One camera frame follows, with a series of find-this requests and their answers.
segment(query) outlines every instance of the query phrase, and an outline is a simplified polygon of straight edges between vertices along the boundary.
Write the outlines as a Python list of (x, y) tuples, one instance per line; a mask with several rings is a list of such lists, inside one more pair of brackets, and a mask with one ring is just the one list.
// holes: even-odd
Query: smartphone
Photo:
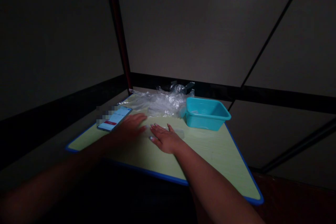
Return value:
[(118, 126), (124, 118), (132, 112), (131, 108), (121, 107), (111, 115), (108, 121), (98, 125), (97, 128), (111, 132), (116, 126)]

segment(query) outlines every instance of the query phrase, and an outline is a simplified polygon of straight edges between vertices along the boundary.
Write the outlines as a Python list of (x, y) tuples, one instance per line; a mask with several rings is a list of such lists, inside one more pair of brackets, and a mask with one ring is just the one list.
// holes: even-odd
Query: blue table trim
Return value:
[(239, 154), (240, 154), (242, 160), (244, 161), (244, 164), (245, 164), (245, 166), (246, 166), (246, 168), (247, 168), (247, 170), (248, 170), (248, 172), (249, 172), (249, 174), (250, 174), (250, 176), (251, 176), (251, 178), (252, 178), (252, 180), (253, 180), (253, 183), (254, 183), (254, 185), (256, 186), (256, 188), (257, 188), (257, 190), (258, 190), (258, 193), (259, 193), (259, 195), (260, 195), (260, 199), (253, 199), (253, 198), (246, 197), (246, 196), (244, 196), (244, 198), (245, 198), (248, 202), (250, 202), (252, 205), (261, 205), (261, 204), (264, 203), (264, 197), (263, 197), (263, 195), (262, 195), (262, 193), (261, 193), (261, 191), (260, 191), (260, 189), (259, 189), (259, 186), (257, 185), (256, 181), (254, 180), (254, 177), (253, 177), (253, 175), (252, 175), (252, 173), (251, 173), (249, 167), (247, 166), (247, 164), (246, 164), (246, 162), (245, 162), (245, 159), (243, 158), (243, 155), (242, 155), (242, 153), (240, 152), (240, 150), (239, 150), (239, 148), (238, 148), (238, 146), (237, 146), (237, 144), (236, 144), (236, 141), (233, 139), (233, 136), (232, 136), (232, 134), (231, 134), (231, 132), (230, 132), (228, 126), (226, 125), (226, 122), (225, 122), (224, 124), (225, 124), (225, 126), (226, 126), (228, 132), (230, 133), (230, 136), (231, 136), (231, 138), (232, 138), (232, 140), (233, 140), (235, 146), (237, 147), (237, 150), (238, 150), (238, 152), (239, 152)]
[[(243, 162), (244, 162), (244, 164), (245, 164), (245, 166), (246, 166), (246, 168), (247, 168), (247, 170), (248, 170), (248, 172), (249, 172), (249, 174), (250, 174), (250, 176), (251, 176), (251, 178), (252, 178), (252, 180), (253, 180), (253, 182), (254, 182), (254, 185), (256, 186), (256, 188), (257, 188), (257, 190), (258, 190), (258, 192), (259, 192), (259, 195), (260, 195), (260, 199), (253, 199), (253, 198), (245, 197), (245, 196), (244, 196), (244, 198), (245, 198), (248, 202), (250, 202), (252, 205), (261, 205), (261, 204), (264, 203), (264, 197), (263, 197), (263, 195), (261, 194), (260, 189), (259, 189), (259, 187), (258, 187), (256, 181), (254, 180), (254, 178), (253, 178), (253, 176), (252, 176), (252, 173), (251, 173), (249, 167), (247, 166), (247, 164), (246, 164), (246, 162), (245, 162), (245, 160), (244, 160), (244, 158), (243, 158), (243, 156), (242, 156), (242, 154), (241, 154), (241, 152), (240, 152), (240, 150), (239, 150), (239, 148), (238, 148), (238, 146), (237, 146), (235, 140), (233, 139), (233, 136), (232, 136), (232, 134), (231, 134), (231, 132), (230, 132), (228, 126), (226, 125), (226, 122), (225, 122), (224, 124), (225, 124), (225, 126), (226, 126), (228, 132), (230, 133), (230, 136), (231, 136), (231, 138), (232, 138), (232, 140), (233, 140), (233, 142), (234, 142), (234, 144), (235, 144), (235, 146), (236, 146), (236, 148), (237, 148), (237, 150), (238, 150), (238, 152), (239, 152), (239, 154), (240, 154), (240, 156), (241, 156), (241, 158), (242, 158), (242, 160), (243, 160)], [(70, 151), (70, 152), (78, 152), (78, 150), (69, 148), (70, 144), (72, 144), (72, 142), (74, 142), (78, 137), (80, 137), (81, 135), (83, 135), (83, 134), (84, 134), (88, 129), (90, 129), (92, 126), (90, 126), (90, 127), (87, 128), (84, 132), (82, 132), (81, 134), (79, 134), (74, 140), (72, 140), (72, 141), (65, 147), (65, 149), (66, 149), (67, 151)], [(180, 178), (176, 178), (176, 177), (168, 176), (168, 175), (165, 175), (165, 174), (162, 174), (162, 173), (158, 173), (158, 172), (155, 172), (155, 171), (150, 171), (150, 170), (147, 170), (147, 169), (139, 168), (139, 167), (136, 167), (136, 166), (132, 166), (132, 165), (125, 164), (125, 163), (121, 163), (121, 162), (117, 162), (117, 161), (113, 161), (113, 160), (111, 160), (111, 161), (112, 161), (114, 164), (117, 164), (117, 165), (120, 165), (120, 166), (123, 166), (123, 167), (127, 167), (127, 168), (130, 168), (130, 169), (139, 171), (139, 172), (143, 172), (143, 173), (145, 173), (145, 174), (148, 174), (148, 175), (150, 175), (150, 176), (152, 176), (152, 177), (156, 177), (156, 178), (158, 178), (158, 179), (167, 180), (167, 181), (169, 181), (169, 182), (173, 182), (173, 183), (180, 184), (180, 185), (183, 185), (183, 186), (189, 186), (189, 183), (188, 183), (187, 180), (183, 180), (183, 179), (180, 179)]]

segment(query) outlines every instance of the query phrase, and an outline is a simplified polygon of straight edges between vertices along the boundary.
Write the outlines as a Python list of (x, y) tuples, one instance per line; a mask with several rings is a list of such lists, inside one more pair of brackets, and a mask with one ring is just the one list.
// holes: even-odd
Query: plastic bag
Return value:
[(194, 89), (186, 94), (187, 89), (193, 87), (194, 84), (194, 82), (190, 82), (187, 86), (183, 86), (174, 81), (171, 83), (169, 92), (157, 86), (157, 93), (141, 93), (129, 89), (133, 95), (127, 101), (120, 102), (119, 105), (132, 108), (135, 111), (147, 110), (147, 116), (149, 117), (181, 118), (185, 112), (187, 98), (195, 96)]

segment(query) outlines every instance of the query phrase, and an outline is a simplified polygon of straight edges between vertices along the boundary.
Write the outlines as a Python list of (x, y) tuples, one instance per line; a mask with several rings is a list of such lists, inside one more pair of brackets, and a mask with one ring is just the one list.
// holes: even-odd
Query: hand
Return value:
[(169, 131), (162, 128), (158, 124), (151, 124), (151, 132), (155, 137), (150, 136), (149, 139), (165, 153), (175, 154), (183, 140), (175, 133), (173, 128), (167, 124)]
[(103, 138), (113, 146), (133, 141), (146, 130), (146, 126), (139, 128), (146, 119), (147, 116), (143, 113), (129, 115), (115, 130)]

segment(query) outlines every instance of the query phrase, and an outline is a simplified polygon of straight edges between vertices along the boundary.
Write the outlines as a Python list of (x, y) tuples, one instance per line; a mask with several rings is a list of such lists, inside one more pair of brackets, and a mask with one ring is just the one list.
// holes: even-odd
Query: dark floor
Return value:
[[(336, 192), (253, 173), (266, 223), (336, 223)], [(212, 223), (186, 186), (102, 162), (39, 223)]]
[(255, 206), (266, 223), (336, 223), (336, 192), (253, 173), (265, 202)]

